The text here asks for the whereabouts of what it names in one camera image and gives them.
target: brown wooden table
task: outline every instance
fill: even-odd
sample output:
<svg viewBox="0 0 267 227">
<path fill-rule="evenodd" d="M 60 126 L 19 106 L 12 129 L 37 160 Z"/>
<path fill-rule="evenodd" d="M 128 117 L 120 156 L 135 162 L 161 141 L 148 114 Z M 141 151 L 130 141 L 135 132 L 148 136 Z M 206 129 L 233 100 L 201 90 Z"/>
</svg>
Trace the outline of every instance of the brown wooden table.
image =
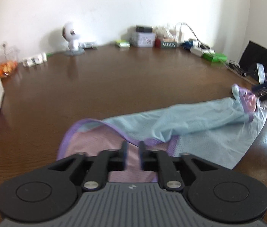
<svg viewBox="0 0 267 227">
<path fill-rule="evenodd" d="M 231 96 L 234 83 L 250 88 L 224 67 L 211 67 L 181 49 L 105 46 L 78 57 L 56 54 L 43 65 L 20 66 L 3 80 L 0 184 L 54 161 L 64 133 L 79 119 L 220 99 Z M 267 122 L 235 170 L 267 186 Z"/>
</svg>

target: pink fabric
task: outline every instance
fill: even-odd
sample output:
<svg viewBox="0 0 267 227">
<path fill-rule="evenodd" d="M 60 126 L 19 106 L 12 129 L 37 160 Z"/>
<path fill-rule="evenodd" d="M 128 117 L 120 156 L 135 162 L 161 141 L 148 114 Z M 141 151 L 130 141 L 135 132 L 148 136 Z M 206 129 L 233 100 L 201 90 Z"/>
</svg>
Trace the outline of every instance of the pink fabric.
<svg viewBox="0 0 267 227">
<path fill-rule="evenodd" d="M 100 126 L 87 132 L 77 132 L 70 140 L 65 157 L 78 152 L 86 152 L 95 156 L 102 150 L 120 149 L 124 139 L 107 126 Z M 166 151 L 168 143 L 152 147 Z M 127 167 L 124 172 L 115 171 L 109 175 L 110 182 L 120 183 L 146 183 L 151 182 L 156 176 L 155 172 L 143 172 L 140 169 L 139 148 L 128 144 Z"/>
</svg>

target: cloth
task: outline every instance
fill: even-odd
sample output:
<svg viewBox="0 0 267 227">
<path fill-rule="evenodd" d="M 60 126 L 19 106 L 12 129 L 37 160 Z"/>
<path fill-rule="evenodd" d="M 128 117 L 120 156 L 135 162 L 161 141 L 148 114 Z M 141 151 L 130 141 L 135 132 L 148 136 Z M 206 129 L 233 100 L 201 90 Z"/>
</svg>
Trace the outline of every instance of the cloth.
<svg viewBox="0 0 267 227">
<path fill-rule="evenodd" d="M 232 87 L 233 98 L 197 104 L 180 104 L 138 114 L 80 120 L 66 133 L 58 159 L 77 152 L 97 155 L 105 149 L 118 149 L 122 140 L 131 145 L 127 170 L 112 172 L 110 181 L 149 182 L 155 174 L 139 169 L 138 144 L 170 156 L 189 152 L 232 169 L 246 153 L 267 118 L 267 104 L 253 98 L 250 91 Z"/>
</svg>

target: garment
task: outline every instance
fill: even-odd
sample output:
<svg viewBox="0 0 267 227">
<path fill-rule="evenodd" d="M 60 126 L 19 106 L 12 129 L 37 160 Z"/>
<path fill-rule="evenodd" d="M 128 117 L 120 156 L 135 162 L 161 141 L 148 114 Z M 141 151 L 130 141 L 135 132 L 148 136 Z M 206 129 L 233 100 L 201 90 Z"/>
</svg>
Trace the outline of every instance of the garment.
<svg viewBox="0 0 267 227">
<path fill-rule="evenodd" d="M 96 155 L 101 150 L 119 148 L 125 139 L 132 144 L 128 152 L 130 170 L 122 176 L 121 172 L 112 172 L 111 180 L 153 179 L 153 173 L 137 172 L 140 141 L 170 156 L 189 152 L 231 169 L 252 145 L 267 118 L 267 105 L 263 107 L 248 90 L 234 85 L 232 92 L 234 99 L 179 104 L 103 121 L 80 120 L 66 133 L 58 159 L 79 151 Z"/>
</svg>

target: metal screw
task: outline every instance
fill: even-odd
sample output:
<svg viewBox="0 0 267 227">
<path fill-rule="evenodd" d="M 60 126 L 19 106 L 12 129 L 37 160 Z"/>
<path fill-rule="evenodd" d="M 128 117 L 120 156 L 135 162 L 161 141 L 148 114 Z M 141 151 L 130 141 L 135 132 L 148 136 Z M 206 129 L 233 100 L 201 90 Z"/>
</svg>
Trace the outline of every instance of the metal screw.
<svg viewBox="0 0 267 227">
<path fill-rule="evenodd" d="M 86 189 L 96 189 L 99 184 L 96 181 L 88 181 L 83 185 Z"/>
<path fill-rule="evenodd" d="M 168 188 L 171 188 L 171 189 L 177 189 L 182 186 L 182 184 L 179 181 L 169 181 L 166 183 L 166 185 Z"/>
</svg>

